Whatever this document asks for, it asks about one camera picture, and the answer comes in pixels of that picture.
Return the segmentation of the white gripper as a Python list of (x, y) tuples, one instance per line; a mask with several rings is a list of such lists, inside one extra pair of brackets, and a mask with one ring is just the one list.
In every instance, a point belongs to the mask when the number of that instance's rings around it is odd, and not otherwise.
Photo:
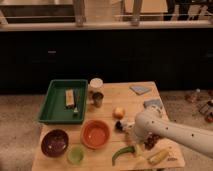
[(129, 126), (130, 141), (133, 144), (136, 144), (134, 146), (134, 154), (136, 157), (143, 155), (144, 148), (138, 144), (144, 143), (147, 140), (148, 136), (149, 132), (145, 128), (140, 127), (138, 124), (132, 123)]

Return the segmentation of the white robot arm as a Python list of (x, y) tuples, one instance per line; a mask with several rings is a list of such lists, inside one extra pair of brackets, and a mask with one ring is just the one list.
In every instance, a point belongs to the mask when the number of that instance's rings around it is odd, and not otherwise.
[(158, 110), (145, 109), (135, 116), (131, 134), (145, 141), (149, 133), (168, 138), (213, 159), (213, 132), (176, 124), (160, 117)]

